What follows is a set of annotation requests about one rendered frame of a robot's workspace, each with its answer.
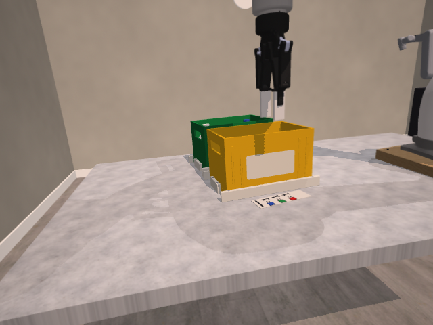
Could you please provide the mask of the yellow crate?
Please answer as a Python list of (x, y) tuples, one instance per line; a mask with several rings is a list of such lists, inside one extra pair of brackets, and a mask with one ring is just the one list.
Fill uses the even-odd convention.
[(206, 129), (210, 176), (221, 191), (310, 177), (311, 151), (294, 123)]

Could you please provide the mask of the white paper pick list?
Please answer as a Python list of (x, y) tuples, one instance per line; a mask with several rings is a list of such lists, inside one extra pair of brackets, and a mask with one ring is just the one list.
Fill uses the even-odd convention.
[(274, 195), (274, 196), (270, 196), (270, 197), (266, 197), (266, 198), (261, 198), (261, 199), (257, 199), (257, 200), (251, 200), (251, 201), (256, 206), (263, 209), (266, 207), (271, 207), (271, 206), (275, 206), (278, 204), (283, 204), (286, 202), (300, 200), (300, 199), (308, 198), (308, 197), (311, 197), (311, 195), (309, 195), (309, 194), (307, 194), (301, 190), (296, 190), (293, 192), (287, 192), (284, 194), (278, 194), (278, 195)]

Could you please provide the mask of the green plastic crate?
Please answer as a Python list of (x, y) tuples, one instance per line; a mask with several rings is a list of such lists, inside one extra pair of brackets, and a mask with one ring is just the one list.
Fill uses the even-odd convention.
[[(244, 122), (244, 119), (250, 119), (250, 121)], [(202, 163), (202, 168), (209, 167), (208, 140), (206, 129), (231, 127), (238, 125), (250, 125), (257, 123), (264, 123), (264, 120), (262, 120), (261, 117), (252, 114), (191, 121), (193, 160), (195, 158), (198, 159)], [(210, 126), (203, 126), (203, 124), (209, 124)], [(200, 135), (201, 139), (199, 138)]]

